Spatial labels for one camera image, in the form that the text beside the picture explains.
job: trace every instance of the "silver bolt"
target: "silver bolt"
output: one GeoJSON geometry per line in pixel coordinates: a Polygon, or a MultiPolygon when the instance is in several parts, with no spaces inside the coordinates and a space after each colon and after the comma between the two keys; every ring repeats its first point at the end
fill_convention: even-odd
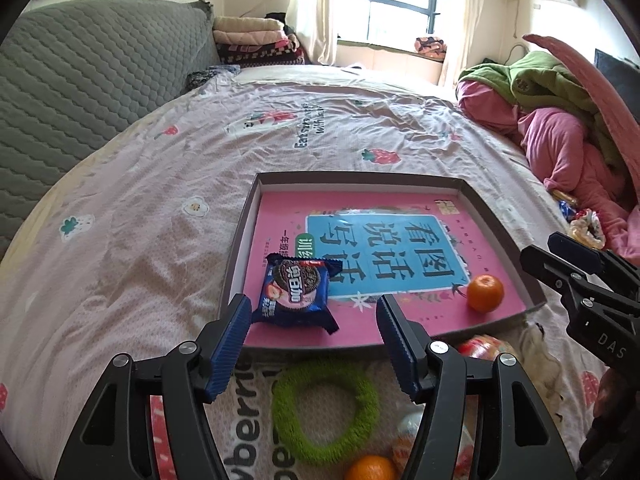
{"type": "Polygon", "coordinates": [[[116,357],[113,358],[113,361],[111,362],[113,363],[113,366],[122,368],[125,364],[129,362],[129,356],[127,356],[126,354],[118,354],[116,355],[116,357]]]}
{"type": "Polygon", "coordinates": [[[434,341],[429,346],[432,352],[436,354],[446,354],[449,351],[449,345],[447,345],[444,341],[434,341]]]}
{"type": "Polygon", "coordinates": [[[505,366],[513,366],[518,362],[518,360],[511,354],[501,354],[500,362],[505,366]]]}
{"type": "Polygon", "coordinates": [[[196,345],[196,343],[194,343],[193,341],[185,341],[180,345],[178,351],[181,354],[193,354],[196,351],[197,347],[198,345],[196,345]]]}

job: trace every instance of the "orange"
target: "orange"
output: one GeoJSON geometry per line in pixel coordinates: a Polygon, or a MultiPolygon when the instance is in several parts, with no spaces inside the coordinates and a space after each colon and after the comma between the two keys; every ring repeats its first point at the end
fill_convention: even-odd
{"type": "Polygon", "coordinates": [[[396,480],[396,468],[388,458],[377,455],[363,456],[351,465],[344,480],[396,480]]]}
{"type": "Polygon", "coordinates": [[[503,298],[502,282],[490,274],[476,276],[466,288],[466,304],[482,314],[495,310],[503,298]]]}

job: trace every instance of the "blue plastic wrapper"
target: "blue plastic wrapper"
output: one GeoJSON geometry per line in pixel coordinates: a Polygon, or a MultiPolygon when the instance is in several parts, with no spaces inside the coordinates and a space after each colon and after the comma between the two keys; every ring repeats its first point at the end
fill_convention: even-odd
{"type": "Polygon", "coordinates": [[[341,272],[340,260],[290,258],[271,253],[258,308],[252,323],[278,326],[321,326],[329,334],[339,327],[326,306],[329,279],[341,272]]]}
{"type": "Polygon", "coordinates": [[[560,206],[562,216],[564,216],[564,219],[567,222],[575,220],[575,209],[573,207],[571,207],[565,200],[558,202],[558,205],[560,206]]]}

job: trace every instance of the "curtain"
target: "curtain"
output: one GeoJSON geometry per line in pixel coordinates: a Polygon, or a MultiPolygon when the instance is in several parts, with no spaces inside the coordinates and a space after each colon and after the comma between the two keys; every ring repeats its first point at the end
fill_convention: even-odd
{"type": "Polygon", "coordinates": [[[447,43],[447,55],[438,82],[440,86],[455,87],[460,72],[467,68],[469,50],[478,28],[483,4],[484,0],[457,0],[447,9],[447,19],[451,20],[450,23],[454,26],[451,27],[450,37],[444,38],[447,43]]]}
{"type": "Polygon", "coordinates": [[[332,65],[338,47],[335,25],[337,0],[290,0],[287,25],[291,26],[305,47],[309,59],[318,64],[332,65]]]}

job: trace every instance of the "green plush ring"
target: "green plush ring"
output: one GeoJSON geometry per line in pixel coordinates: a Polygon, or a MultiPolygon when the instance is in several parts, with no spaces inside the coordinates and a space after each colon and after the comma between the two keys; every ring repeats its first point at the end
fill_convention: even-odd
{"type": "Polygon", "coordinates": [[[364,372],[340,361],[309,361],[286,370],[273,388],[273,423],[289,452],[314,465],[337,463],[369,439],[380,414],[378,393],[364,372]],[[316,383],[332,383],[355,395],[357,409],[347,431],[327,446],[316,446],[296,416],[296,397],[316,383]]]}

